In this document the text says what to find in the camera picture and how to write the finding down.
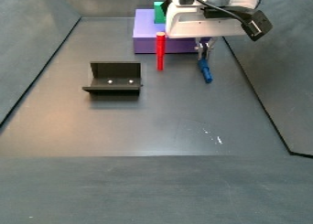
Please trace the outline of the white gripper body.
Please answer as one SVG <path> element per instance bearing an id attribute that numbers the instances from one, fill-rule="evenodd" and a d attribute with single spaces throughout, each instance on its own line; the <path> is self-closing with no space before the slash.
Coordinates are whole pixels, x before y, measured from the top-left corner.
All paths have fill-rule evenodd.
<path id="1" fill-rule="evenodd" d="M 170 38 L 241 36 L 243 18 L 260 0 L 170 0 L 165 33 Z"/>

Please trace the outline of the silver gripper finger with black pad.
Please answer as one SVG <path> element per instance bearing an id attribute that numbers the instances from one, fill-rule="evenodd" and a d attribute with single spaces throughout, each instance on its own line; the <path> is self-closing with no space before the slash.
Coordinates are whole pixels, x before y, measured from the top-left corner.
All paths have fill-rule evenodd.
<path id="1" fill-rule="evenodd" d="M 194 49 L 195 49 L 195 51 L 197 51 L 197 53 L 198 53 L 198 60 L 201 60 L 201 59 L 202 59 L 202 53 L 203 53 L 203 45 L 202 45 L 202 42 L 201 42 L 201 38 L 197 37 L 197 38 L 194 39 L 194 42 L 195 42 L 195 47 L 194 47 Z"/>

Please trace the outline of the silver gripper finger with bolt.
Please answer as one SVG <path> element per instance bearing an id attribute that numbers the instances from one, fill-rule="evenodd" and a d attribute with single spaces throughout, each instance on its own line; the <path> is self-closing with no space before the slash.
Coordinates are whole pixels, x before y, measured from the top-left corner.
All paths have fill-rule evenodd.
<path id="1" fill-rule="evenodd" d="M 207 42 L 206 42 L 206 59 L 209 59 L 209 54 L 210 54 L 210 51 L 213 50 L 214 48 L 214 45 L 218 41 L 218 38 L 217 37 L 213 37 Z"/>

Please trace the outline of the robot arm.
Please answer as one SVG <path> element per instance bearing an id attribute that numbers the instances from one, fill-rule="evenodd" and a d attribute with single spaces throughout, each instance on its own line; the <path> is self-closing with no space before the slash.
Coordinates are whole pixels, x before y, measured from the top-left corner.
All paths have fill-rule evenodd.
<path id="1" fill-rule="evenodd" d="M 198 59 L 207 58 L 218 37 L 242 36 L 245 13 L 260 0 L 170 0 L 165 10 L 165 33 L 169 38 L 193 38 Z"/>

